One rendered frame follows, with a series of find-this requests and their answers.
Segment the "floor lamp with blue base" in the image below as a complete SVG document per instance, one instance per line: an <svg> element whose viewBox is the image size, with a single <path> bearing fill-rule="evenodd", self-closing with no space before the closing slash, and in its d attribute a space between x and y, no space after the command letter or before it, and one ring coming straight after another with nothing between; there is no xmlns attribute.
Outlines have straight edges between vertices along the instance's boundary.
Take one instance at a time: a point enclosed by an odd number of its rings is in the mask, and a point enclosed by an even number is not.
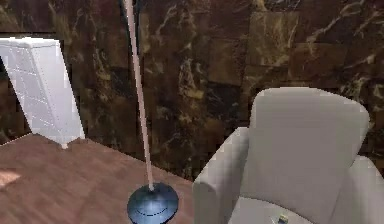
<svg viewBox="0 0 384 224"><path fill-rule="evenodd" d="M165 224L176 214L179 198L176 191L170 185L162 182L155 182L153 178L133 0L123 0L123 3L126 11L132 50L132 64L134 67L139 120L148 179L147 185L138 188L129 197L127 214L134 224Z"/></svg>

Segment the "white cabinet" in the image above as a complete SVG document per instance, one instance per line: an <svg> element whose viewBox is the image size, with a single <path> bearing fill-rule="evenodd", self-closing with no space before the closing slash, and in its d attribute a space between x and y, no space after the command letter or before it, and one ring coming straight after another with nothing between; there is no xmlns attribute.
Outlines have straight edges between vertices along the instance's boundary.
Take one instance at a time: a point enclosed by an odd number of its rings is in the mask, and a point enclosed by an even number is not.
<svg viewBox="0 0 384 224"><path fill-rule="evenodd" d="M59 41L0 38L0 59L34 134L64 149L85 137Z"/></svg>

